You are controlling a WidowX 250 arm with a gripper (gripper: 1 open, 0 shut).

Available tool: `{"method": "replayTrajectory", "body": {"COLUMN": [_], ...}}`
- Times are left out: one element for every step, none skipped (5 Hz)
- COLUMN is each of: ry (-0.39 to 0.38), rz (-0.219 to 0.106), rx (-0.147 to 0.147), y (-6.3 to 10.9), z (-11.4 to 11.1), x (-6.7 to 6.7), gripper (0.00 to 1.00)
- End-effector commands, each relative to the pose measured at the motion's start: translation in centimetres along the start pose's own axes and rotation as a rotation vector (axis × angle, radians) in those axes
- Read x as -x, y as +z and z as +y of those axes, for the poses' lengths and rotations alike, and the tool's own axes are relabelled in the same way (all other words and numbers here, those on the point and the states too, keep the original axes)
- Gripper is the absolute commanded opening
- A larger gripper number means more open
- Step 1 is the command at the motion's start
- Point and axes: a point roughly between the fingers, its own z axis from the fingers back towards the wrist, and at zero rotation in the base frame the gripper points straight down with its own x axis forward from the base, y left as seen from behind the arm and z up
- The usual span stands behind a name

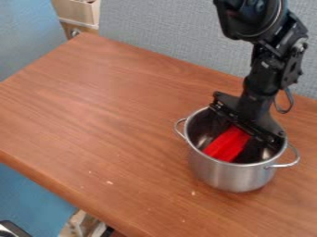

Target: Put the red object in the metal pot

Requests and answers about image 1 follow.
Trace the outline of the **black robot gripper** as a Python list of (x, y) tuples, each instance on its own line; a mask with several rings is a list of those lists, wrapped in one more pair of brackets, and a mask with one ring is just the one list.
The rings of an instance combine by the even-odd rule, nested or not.
[(205, 110), (203, 145), (234, 125), (252, 136), (244, 148), (245, 162), (269, 160), (286, 142), (285, 131), (270, 114), (278, 91), (280, 80), (269, 76), (246, 76), (240, 96), (217, 91)]

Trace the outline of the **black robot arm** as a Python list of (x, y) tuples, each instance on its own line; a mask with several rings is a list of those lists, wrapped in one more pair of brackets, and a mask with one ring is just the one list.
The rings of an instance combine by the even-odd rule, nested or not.
[(203, 153), (238, 163), (285, 139), (270, 109), (277, 107), (277, 94), (288, 92), (302, 75), (309, 30), (290, 12), (288, 0), (213, 0), (213, 4), (224, 35), (254, 46), (242, 94), (217, 92), (209, 106), (225, 119), (225, 127)]

